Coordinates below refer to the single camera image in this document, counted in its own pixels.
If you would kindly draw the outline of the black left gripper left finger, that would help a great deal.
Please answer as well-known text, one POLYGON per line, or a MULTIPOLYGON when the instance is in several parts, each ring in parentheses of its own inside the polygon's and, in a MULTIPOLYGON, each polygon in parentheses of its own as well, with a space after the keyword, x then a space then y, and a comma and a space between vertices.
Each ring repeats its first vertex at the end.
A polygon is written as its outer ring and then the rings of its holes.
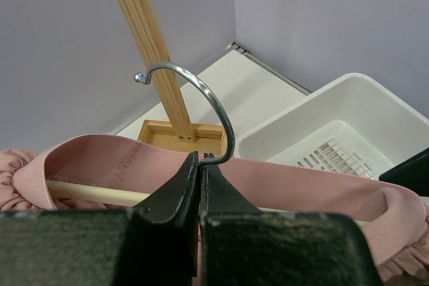
POLYGON ((197 274, 198 156, 130 208, 47 204, 28 166, 1 186, 2 285, 191 285, 197 274))

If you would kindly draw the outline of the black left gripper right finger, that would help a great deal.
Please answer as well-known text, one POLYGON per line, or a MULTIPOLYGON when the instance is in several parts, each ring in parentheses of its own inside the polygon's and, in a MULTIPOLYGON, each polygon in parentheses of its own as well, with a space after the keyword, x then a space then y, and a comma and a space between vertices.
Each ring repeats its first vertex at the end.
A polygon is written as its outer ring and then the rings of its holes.
POLYGON ((347 216, 263 212, 216 165, 201 172, 203 285, 380 285, 359 227, 347 216))

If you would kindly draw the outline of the pink pleated skirt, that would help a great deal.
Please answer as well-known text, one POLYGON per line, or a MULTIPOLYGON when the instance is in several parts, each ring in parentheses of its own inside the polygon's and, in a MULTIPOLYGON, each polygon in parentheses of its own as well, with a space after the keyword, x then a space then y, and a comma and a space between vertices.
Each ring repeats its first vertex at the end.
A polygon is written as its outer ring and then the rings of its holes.
MULTIPOLYGON (((55 198, 54 180, 152 193, 167 182, 185 154, 125 137, 83 135, 41 154, 1 152, 1 209, 107 209, 103 203, 55 198)), ((254 206, 334 212, 365 222, 373 261, 385 285, 428 283, 428 207, 407 188, 376 180, 275 163, 230 159, 226 179, 254 206)))

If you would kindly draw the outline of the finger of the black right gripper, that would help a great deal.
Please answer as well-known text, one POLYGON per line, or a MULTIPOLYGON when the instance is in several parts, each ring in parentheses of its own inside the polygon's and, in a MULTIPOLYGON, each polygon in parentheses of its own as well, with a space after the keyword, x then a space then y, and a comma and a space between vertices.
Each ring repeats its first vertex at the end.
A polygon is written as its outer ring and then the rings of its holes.
POLYGON ((379 181, 403 186, 419 196, 428 196, 428 148, 387 170, 379 181))

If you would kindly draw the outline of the cream hanger with metal hook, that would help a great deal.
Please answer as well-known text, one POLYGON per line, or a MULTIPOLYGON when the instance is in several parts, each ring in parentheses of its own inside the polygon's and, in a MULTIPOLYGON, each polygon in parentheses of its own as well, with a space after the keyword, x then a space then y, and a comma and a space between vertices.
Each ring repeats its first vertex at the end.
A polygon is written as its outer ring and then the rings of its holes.
POLYGON ((136 191, 115 190, 67 182, 48 180, 44 186, 48 194, 63 198, 87 198, 90 201, 117 205, 128 216, 136 217, 150 229, 195 229, 198 225, 200 202, 200 174, 207 169, 214 175, 214 196, 221 203, 223 214, 260 214, 285 211, 286 184, 290 179, 289 168, 273 173, 273 165, 262 165, 233 159, 235 134, 230 119, 212 90, 197 76, 171 62, 160 62, 136 74, 140 84, 149 84, 154 72, 169 70, 187 79, 207 99, 218 115, 227 140, 225 152, 220 157, 198 158, 197 152, 185 156, 177 173, 152 194, 136 191))

